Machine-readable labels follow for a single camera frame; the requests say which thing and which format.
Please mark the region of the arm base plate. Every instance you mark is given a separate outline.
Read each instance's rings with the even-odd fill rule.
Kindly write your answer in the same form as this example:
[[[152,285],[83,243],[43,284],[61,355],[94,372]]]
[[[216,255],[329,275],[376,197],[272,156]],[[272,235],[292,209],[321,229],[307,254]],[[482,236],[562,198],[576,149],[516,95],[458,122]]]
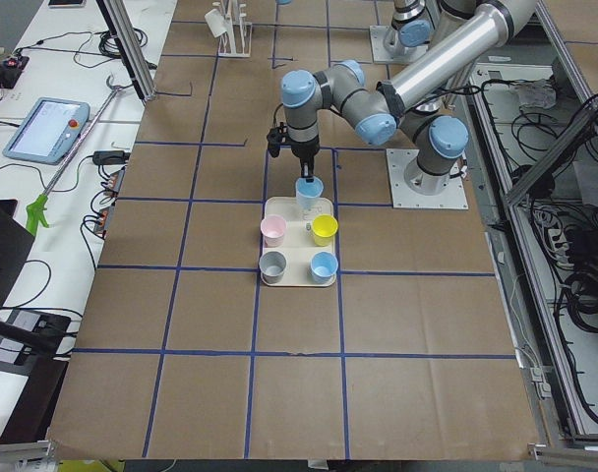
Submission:
[[[425,173],[417,149],[387,148],[392,206],[397,209],[468,210],[463,178],[456,163],[442,176]]]
[[[400,41],[399,33],[391,26],[370,26],[373,62],[377,64],[410,64],[425,54],[430,33],[423,28],[410,29],[405,35],[414,45]]]

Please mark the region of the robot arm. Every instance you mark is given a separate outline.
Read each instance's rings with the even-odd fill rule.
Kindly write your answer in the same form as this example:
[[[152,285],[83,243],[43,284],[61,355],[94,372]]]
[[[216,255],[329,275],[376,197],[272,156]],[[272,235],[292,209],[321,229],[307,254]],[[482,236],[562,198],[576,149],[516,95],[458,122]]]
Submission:
[[[300,160],[303,178],[314,176],[320,150],[318,112],[336,111],[361,140],[379,146],[400,128],[405,113],[418,107],[439,87],[450,84],[483,53],[500,47],[520,32],[535,12],[533,1],[443,1],[440,19],[427,51],[399,74],[365,88],[361,66],[335,63],[319,72],[294,70],[280,83],[285,119],[267,135],[268,152],[277,157],[289,146]]]

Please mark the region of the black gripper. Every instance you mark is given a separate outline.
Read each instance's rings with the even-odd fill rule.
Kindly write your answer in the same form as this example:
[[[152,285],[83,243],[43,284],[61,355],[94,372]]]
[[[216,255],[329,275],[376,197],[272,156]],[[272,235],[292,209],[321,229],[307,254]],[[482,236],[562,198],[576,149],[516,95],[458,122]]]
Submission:
[[[292,153],[300,161],[301,178],[308,183],[313,182],[315,156],[320,151],[320,139],[316,135],[308,141],[297,141],[291,136],[295,130],[288,125],[277,125],[269,129],[267,134],[268,153],[271,157],[279,157],[282,146],[290,146]]]

